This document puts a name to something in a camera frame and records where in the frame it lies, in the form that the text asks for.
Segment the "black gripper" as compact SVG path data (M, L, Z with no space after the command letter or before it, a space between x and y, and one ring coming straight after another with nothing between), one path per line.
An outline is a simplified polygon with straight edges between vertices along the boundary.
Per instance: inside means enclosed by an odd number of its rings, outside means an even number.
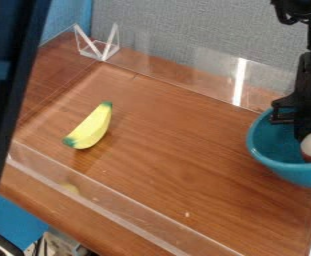
M273 124L294 123L294 136L302 141L311 134L311 53L299 57L293 93L271 102Z

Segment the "black blue robot arm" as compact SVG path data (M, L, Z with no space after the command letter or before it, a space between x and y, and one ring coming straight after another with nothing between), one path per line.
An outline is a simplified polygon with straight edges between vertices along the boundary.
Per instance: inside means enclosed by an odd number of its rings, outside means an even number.
M0 180L12 142L27 83L36 59L52 0L0 0ZM279 22L309 25L309 52L299 59L299 74L311 76L311 0L271 0ZM294 125L295 138L311 134L311 79L294 93L273 102L273 108L290 108L273 114L274 124Z

